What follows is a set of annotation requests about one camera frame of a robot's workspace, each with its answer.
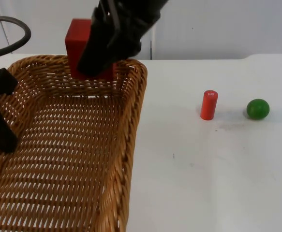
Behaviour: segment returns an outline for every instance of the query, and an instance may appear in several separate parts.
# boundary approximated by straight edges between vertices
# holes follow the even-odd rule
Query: red block
[[[68,33],[65,37],[65,46],[68,54],[68,61],[71,69],[71,76],[75,79],[104,79],[107,81],[112,81],[114,78],[115,64],[110,68],[103,71],[96,77],[90,77],[81,74],[77,70],[78,61],[83,53],[86,46],[87,40],[90,36],[90,19],[72,19]]]

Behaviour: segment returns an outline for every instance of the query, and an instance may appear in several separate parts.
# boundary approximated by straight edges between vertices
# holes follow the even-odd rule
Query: black cable
[[[0,49],[0,56],[3,56],[5,54],[11,53],[11,52],[19,49],[20,47],[25,45],[29,41],[29,39],[31,38],[31,30],[27,26],[27,24],[25,24],[24,22],[22,22],[22,21],[20,21],[16,18],[7,17],[7,16],[0,16],[0,21],[14,23],[14,24],[20,26],[25,31],[24,37],[21,38],[19,41],[15,42],[14,44],[11,44],[11,45],[9,45],[5,48]]]

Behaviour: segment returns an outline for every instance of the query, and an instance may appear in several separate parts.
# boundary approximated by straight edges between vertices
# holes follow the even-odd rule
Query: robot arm
[[[158,21],[167,1],[100,0],[78,70],[96,76],[112,63],[137,55],[141,38]]]

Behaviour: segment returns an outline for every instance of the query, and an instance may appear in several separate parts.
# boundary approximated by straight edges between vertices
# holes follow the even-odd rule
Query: woven basket bottom
[[[58,96],[33,104],[17,151],[0,158],[0,230],[90,231],[113,158],[119,101]]]

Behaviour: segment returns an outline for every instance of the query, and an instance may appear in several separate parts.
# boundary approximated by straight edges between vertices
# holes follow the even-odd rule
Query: green ball
[[[270,106],[263,99],[254,99],[248,103],[246,112],[251,119],[260,120],[270,113]]]

